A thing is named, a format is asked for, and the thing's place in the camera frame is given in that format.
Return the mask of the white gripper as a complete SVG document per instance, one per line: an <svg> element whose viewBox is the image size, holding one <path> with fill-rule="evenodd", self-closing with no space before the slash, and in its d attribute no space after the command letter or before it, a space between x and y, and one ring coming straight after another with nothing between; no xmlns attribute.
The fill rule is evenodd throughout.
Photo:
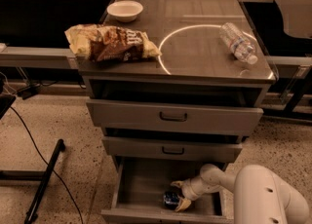
<svg viewBox="0 0 312 224"><path fill-rule="evenodd" d="M188 178L182 181L173 181L171 183L173 187L181 189L185 198L180 198L175 212L181 212L187 210L192 202L199 199L202 195L206 194L210 186L201 177Z"/></svg>

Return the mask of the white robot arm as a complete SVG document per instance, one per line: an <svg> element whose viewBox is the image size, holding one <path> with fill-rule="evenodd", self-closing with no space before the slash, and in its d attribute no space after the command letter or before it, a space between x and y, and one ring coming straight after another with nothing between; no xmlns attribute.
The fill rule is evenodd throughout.
<svg viewBox="0 0 312 224"><path fill-rule="evenodd" d="M175 211L224 188L233 194L234 224L305 224L309 205L300 192L269 168L248 165L234 175L206 164L200 173L172 186L181 190Z"/></svg>

